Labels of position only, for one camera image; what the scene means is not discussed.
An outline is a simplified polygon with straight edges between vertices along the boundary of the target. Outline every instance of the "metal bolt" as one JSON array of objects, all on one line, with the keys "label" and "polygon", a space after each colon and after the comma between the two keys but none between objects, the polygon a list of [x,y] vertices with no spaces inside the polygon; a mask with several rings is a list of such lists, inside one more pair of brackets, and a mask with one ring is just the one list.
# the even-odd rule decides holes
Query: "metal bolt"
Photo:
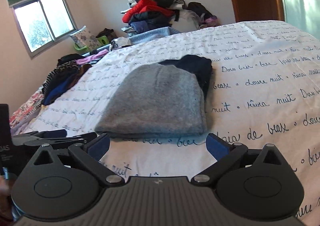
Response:
[{"label": "metal bolt", "polygon": [[206,183],[210,180],[210,177],[205,174],[198,174],[193,178],[197,183]]},{"label": "metal bolt", "polygon": [[119,176],[119,175],[109,175],[106,178],[106,180],[107,180],[108,183],[120,183],[121,180],[122,180],[122,177]]}]

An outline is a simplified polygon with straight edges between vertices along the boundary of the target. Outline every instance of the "folded gray sweater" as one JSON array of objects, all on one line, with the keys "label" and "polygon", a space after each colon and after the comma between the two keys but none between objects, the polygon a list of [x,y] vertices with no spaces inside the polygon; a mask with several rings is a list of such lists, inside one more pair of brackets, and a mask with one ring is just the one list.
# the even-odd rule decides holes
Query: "folded gray sweater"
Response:
[{"label": "folded gray sweater", "polygon": [[95,127],[112,138],[197,136],[206,132],[204,96],[196,76],[158,63],[133,70]]}]

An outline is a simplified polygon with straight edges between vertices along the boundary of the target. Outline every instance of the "pile of clothes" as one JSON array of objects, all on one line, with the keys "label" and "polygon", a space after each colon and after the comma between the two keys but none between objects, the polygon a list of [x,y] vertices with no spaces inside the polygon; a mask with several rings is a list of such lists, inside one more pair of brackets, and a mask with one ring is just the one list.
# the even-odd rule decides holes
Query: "pile of clothes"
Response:
[{"label": "pile of clothes", "polygon": [[43,85],[10,117],[11,133],[20,133],[39,114],[41,106],[52,104],[71,89],[108,52],[106,49],[95,49],[87,57],[75,53],[59,59],[57,67],[48,74]]},{"label": "pile of clothes", "polygon": [[211,75],[211,60],[196,55],[142,65],[121,83],[95,132],[111,138],[201,135]]},{"label": "pile of clothes", "polygon": [[167,26],[190,32],[218,24],[217,17],[196,2],[186,6],[184,0],[129,0],[128,5],[121,13],[129,25],[121,30],[129,37]]}]

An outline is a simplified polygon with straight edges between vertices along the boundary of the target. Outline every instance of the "white bedsheet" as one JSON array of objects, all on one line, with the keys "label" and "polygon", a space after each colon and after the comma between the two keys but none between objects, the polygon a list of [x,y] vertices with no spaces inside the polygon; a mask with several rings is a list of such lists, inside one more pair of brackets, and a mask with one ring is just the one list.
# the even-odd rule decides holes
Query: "white bedsheet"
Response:
[{"label": "white bedsheet", "polygon": [[[196,54],[212,60],[206,100],[210,132],[249,148],[276,144],[305,189],[298,218],[320,223],[320,41],[284,22],[242,22],[182,33],[116,50],[94,65],[25,132],[93,131],[124,77],[141,64]],[[101,159],[125,179],[189,178],[216,160],[207,134],[194,140],[112,141]]]}]

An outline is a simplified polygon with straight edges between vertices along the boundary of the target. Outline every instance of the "window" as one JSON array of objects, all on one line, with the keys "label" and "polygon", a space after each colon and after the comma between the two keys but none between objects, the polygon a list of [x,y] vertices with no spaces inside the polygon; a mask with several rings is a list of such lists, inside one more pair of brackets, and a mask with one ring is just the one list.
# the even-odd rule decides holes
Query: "window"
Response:
[{"label": "window", "polygon": [[13,9],[31,58],[76,30],[64,0],[31,0]]}]

